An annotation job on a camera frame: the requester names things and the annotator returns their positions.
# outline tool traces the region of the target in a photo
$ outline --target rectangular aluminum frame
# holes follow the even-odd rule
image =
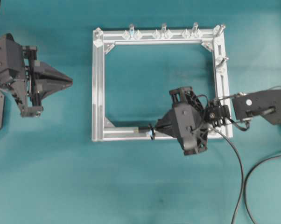
[[[166,24],[161,30],[129,30],[93,31],[93,69],[92,69],[92,141],[111,140],[150,140],[148,133],[139,133],[138,127],[115,127],[105,117],[105,55],[116,45],[143,44],[201,44],[212,53],[216,97],[229,96],[229,82],[225,53],[225,25],[217,25],[213,29],[199,29],[194,23],[191,29],[169,29]],[[222,100],[231,111],[229,99]],[[219,128],[231,138],[232,125]],[[209,133],[208,138],[221,138],[217,133]],[[156,132],[155,139],[173,139],[163,133]]]

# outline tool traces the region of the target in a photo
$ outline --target black cable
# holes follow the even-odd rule
[[[233,213],[233,218],[232,218],[232,222],[231,224],[234,224],[235,222],[235,218],[240,206],[240,202],[241,202],[241,198],[242,198],[242,194],[243,194],[243,190],[244,190],[244,172],[243,172],[243,165],[242,165],[242,161],[241,161],[241,157],[236,149],[236,147],[234,146],[234,144],[224,135],[222,134],[220,131],[216,130],[215,128],[211,128],[211,130],[215,131],[216,133],[220,134],[229,144],[230,146],[233,148],[235,154],[237,155],[238,161],[239,161],[239,165],[240,165],[240,170],[241,170],[241,188],[240,188],[240,193],[239,193],[239,197],[238,197],[238,201]]]
[[[232,125],[234,125],[236,128],[238,128],[239,130],[241,130],[243,132],[247,131],[250,127],[249,121],[245,122],[246,127],[241,127],[235,121],[233,121],[231,118],[228,118],[228,120],[232,123]]]
[[[247,213],[248,213],[248,215],[249,215],[251,221],[252,221],[254,224],[257,224],[257,222],[256,222],[255,219],[253,218],[252,213],[251,213],[251,211],[249,210],[248,205],[247,205],[246,187],[247,187],[248,178],[250,177],[250,175],[252,174],[252,172],[253,172],[259,165],[261,165],[262,163],[264,163],[264,162],[266,162],[266,161],[270,161],[270,160],[279,159],[279,158],[281,158],[281,155],[277,155],[277,156],[274,156],[274,157],[270,157],[270,158],[267,158],[267,159],[262,160],[261,162],[258,162],[256,165],[253,166],[253,168],[250,169],[250,171],[249,171],[248,174],[246,175],[246,178],[245,178],[245,181],[244,181],[244,192],[243,192],[243,195],[244,195],[244,204],[245,204],[245,208],[246,208],[246,210],[247,210]]]

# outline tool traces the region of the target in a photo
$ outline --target screw head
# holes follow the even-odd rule
[[[41,112],[40,112],[40,111],[37,111],[35,116],[36,116],[37,118],[40,117],[40,116],[41,116]]]
[[[251,106],[253,104],[253,102],[250,99],[246,100],[246,105]]]
[[[214,118],[215,118],[215,113],[210,113],[210,114],[209,114],[209,117],[210,117],[211,119],[214,119]]]

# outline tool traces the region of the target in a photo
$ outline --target teal background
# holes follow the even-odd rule
[[[240,172],[223,140],[184,157],[176,141],[91,141],[92,31],[225,23],[231,93],[281,84],[281,0],[3,0],[0,36],[37,45],[38,58],[74,79],[22,119],[7,95],[0,131],[0,224],[226,224]],[[200,46],[116,47],[106,57],[106,114],[127,125],[170,108],[168,90],[192,85],[214,96],[212,60]],[[281,126],[255,118],[234,129],[245,171],[281,150]],[[281,224],[281,160],[260,167],[248,186],[253,214]],[[238,224],[250,223],[243,204]]]

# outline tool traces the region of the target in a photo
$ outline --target bolt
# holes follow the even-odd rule
[[[221,69],[223,67],[223,65],[229,60],[228,57],[223,57],[223,59],[221,60],[221,62],[216,66],[216,69]]]
[[[253,102],[250,99],[246,100],[246,105],[251,106],[253,104]]]
[[[214,119],[214,118],[215,118],[215,113],[210,113],[210,114],[209,114],[209,117],[210,117],[211,119]]]
[[[38,117],[40,117],[40,115],[41,115],[41,112],[37,111],[35,116],[38,118]]]
[[[193,24],[193,27],[192,27],[192,34],[196,34],[197,33],[197,28],[198,28],[198,23],[197,22],[195,22],[194,24]]]
[[[161,25],[161,37],[164,37],[165,35],[165,31],[167,30],[167,24],[166,23],[163,23]]]
[[[133,38],[134,37],[134,25],[132,23],[129,26],[129,33],[130,33],[130,37]]]
[[[224,29],[225,29],[225,24],[221,24],[220,28],[215,36],[219,37],[223,33]]]

